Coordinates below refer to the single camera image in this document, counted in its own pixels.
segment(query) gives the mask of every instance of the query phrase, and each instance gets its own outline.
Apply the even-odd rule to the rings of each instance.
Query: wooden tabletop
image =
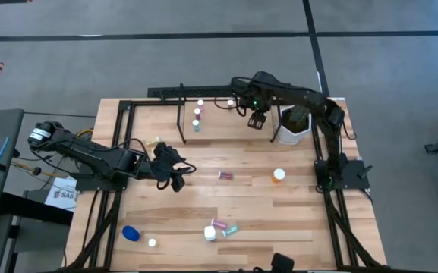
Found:
[[[118,102],[119,99],[101,101],[93,141],[111,145]],[[345,101],[337,102],[346,112],[345,123],[351,132]],[[336,267],[323,196],[314,189],[316,156],[311,135],[296,146],[269,140],[205,140],[185,145],[176,127],[177,106],[139,106],[135,111],[131,137],[161,137],[187,162],[196,165],[197,171],[186,176],[180,193],[174,193],[171,187],[157,190],[152,180],[129,181],[121,201],[112,271],[251,270],[254,266],[269,270],[276,252],[294,259],[295,269]],[[124,115],[122,136],[125,121]],[[355,141],[342,134],[342,143],[347,156],[358,157]],[[131,148],[140,149],[136,143]],[[280,184],[271,180],[276,168],[286,172]],[[219,171],[233,173],[234,180],[219,180]],[[352,231],[372,257],[385,263],[369,199],[359,190],[344,192]],[[78,197],[66,249],[68,261],[80,252],[92,198],[91,192]],[[96,225],[98,205],[99,201],[90,235]],[[239,231],[229,237],[218,234],[216,241],[208,242],[203,229],[212,218],[236,224]],[[141,231],[143,238],[138,242],[124,239],[121,230],[125,225]],[[344,263],[348,265],[342,232],[339,237]],[[101,240],[98,265],[103,264],[106,238],[107,234]],[[147,244],[151,238],[157,242],[154,248]]]

